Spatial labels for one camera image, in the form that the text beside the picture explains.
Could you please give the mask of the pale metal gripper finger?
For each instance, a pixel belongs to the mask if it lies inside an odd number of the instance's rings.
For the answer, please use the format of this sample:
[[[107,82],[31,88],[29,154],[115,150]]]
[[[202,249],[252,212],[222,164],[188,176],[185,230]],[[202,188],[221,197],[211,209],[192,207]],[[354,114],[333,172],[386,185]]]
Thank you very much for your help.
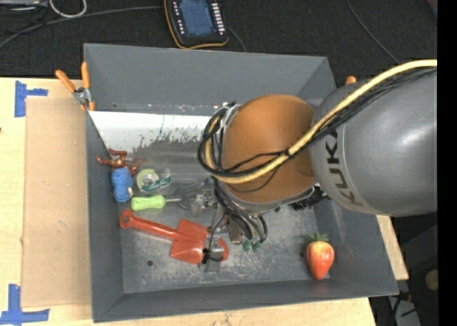
[[[201,217],[216,206],[213,191],[209,189],[198,190],[190,198],[191,216],[194,218]]]
[[[204,258],[199,263],[199,270],[202,272],[218,272],[224,259],[224,250],[222,239],[208,239],[203,250]]]

